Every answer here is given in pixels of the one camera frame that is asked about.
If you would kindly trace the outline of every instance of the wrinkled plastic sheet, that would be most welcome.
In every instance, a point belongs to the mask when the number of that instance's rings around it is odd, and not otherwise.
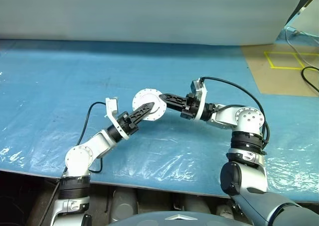
[[[271,128],[270,191],[318,201],[318,98],[260,94],[239,47],[0,41],[0,169],[60,177],[91,103],[116,96],[119,112],[131,112],[139,90],[184,96],[203,75],[235,81],[263,104]],[[207,102],[255,106],[231,86],[206,86]],[[83,141],[111,124],[105,113],[104,106],[94,107]],[[93,181],[225,196],[219,174],[230,131],[187,121],[170,109],[139,128],[104,157],[103,172]],[[92,169],[98,168],[96,161]]]

